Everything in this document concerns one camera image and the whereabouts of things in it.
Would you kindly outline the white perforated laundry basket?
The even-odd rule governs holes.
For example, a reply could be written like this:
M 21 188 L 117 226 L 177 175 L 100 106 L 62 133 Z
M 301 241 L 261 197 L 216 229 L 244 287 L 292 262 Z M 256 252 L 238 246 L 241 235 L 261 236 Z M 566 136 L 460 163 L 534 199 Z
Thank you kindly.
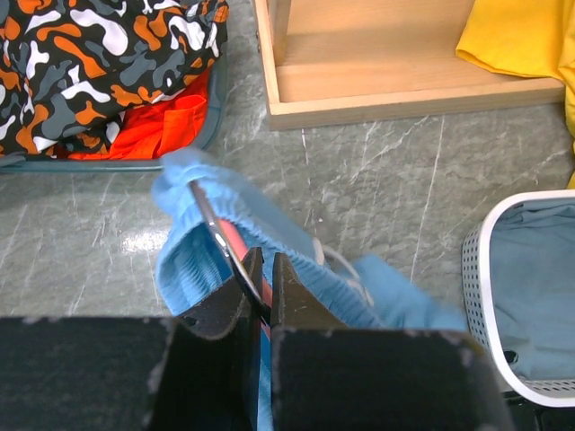
M 568 200 L 574 205 L 574 192 L 571 189 L 534 191 L 501 200 L 464 238 L 461 254 L 462 287 L 469 329 L 490 353 L 503 382 L 535 404 L 571 408 L 574 405 L 574 375 L 562 380 L 528 380 L 513 372 L 500 343 L 491 291 L 490 245 L 497 221 L 506 211 L 520 204 L 554 200 Z

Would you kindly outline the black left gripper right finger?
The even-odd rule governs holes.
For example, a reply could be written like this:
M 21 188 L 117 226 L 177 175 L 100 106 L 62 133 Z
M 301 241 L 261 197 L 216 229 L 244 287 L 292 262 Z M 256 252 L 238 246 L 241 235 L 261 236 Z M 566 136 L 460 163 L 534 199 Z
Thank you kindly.
M 271 327 L 346 328 L 299 279 L 284 253 L 276 253 L 272 272 Z

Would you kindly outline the grey bin with red cloth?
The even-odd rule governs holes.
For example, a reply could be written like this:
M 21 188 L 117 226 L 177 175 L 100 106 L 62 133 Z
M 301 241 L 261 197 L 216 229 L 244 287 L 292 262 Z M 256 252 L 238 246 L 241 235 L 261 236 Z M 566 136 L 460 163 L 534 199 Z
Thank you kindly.
M 171 101 L 132 110 L 128 127 L 120 133 L 130 138 L 129 158 L 31 159 L 9 156 L 1 160 L 1 173 L 127 173 L 162 169 L 159 157 L 184 146 L 207 148 L 217 137 L 227 96 L 227 54 L 199 78 L 206 90 L 194 95 L 185 90 Z

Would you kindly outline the light blue shorts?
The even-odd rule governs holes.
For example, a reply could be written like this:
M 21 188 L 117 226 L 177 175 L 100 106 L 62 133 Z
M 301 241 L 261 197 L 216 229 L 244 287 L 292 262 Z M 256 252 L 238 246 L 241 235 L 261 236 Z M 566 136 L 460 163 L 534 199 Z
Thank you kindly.
M 325 262 L 328 248 L 292 222 L 237 172 L 184 148 L 162 159 L 152 187 L 155 203 L 172 217 L 156 268 L 158 289 L 171 312 L 199 303 L 229 276 L 217 245 L 189 188 L 199 182 L 217 216 L 231 223 L 247 246 L 260 246 L 263 275 L 272 279 L 273 258 L 284 252 L 320 302 L 344 322 L 367 328 L 462 330 L 461 313 L 413 286 L 377 256 L 343 261 L 341 271 Z

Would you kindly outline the wooden clothes rack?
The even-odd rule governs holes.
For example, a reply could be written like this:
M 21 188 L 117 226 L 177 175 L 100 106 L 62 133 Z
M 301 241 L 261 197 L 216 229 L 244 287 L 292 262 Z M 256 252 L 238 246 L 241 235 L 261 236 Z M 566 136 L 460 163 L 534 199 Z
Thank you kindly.
M 553 79 L 456 55 L 469 1 L 257 1 L 270 128 L 286 130 L 559 101 Z

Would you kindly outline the grey-blue cloth in basket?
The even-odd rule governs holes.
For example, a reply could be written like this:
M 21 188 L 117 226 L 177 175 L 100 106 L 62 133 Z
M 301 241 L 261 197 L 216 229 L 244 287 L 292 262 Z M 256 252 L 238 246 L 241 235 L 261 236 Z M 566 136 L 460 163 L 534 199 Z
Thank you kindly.
M 574 205 L 526 202 L 495 224 L 491 291 L 500 343 L 528 380 L 574 375 Z

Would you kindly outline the yellow shorts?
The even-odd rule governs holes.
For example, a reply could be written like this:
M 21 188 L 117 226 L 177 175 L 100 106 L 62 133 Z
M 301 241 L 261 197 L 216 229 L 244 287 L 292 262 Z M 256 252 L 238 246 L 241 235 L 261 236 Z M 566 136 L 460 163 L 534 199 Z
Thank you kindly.
M 456 56 L 491 73 L 560 81 L 565 123 L 574 133 L 573 0 L 476 1 Z

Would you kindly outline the pink hanger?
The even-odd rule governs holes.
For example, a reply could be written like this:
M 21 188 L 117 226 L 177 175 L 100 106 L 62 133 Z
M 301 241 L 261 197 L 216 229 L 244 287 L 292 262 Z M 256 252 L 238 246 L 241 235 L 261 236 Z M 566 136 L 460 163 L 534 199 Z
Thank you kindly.
M 242 235 L 239 234 L 233 224 L 217 217 L 204 189 L 196 180 L 190 181 L 188 186 L 205 225 L 223 255 L 227 266 L 239 278 L 240 287 L 248 300 L 255 306 L 255 311 L 261 316 L 261 326 L 268 339 L 270 337 L 270 306 L 272 299 L 270 284 L 265 279 L 265 276 L 256 276 L 254 281 L 250 279 L 248 271 L 243 265 L 243 258 L 247 256 L 249 249 Z

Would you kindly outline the orange black patterned shorts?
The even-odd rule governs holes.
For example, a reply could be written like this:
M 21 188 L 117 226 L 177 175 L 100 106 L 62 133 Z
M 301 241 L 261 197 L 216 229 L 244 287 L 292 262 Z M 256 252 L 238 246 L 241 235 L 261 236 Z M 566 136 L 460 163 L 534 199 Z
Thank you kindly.
M 2 2 L 2 155 L 128 159 L 128 114 L 205 91 L 228 15 L 225 1 Z

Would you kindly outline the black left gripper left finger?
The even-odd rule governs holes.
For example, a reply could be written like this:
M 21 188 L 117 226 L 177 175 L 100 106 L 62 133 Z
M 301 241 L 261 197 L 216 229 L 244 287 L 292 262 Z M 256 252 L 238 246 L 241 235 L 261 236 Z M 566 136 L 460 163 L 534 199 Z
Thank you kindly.
M 244 277 L 232 275 L 179 318 L 203 339 L 224 339 L 236 331 L 247 339 L 258 339 L 261 312 L 252 307 L 255 302 L 245 294 L 244 281 Z

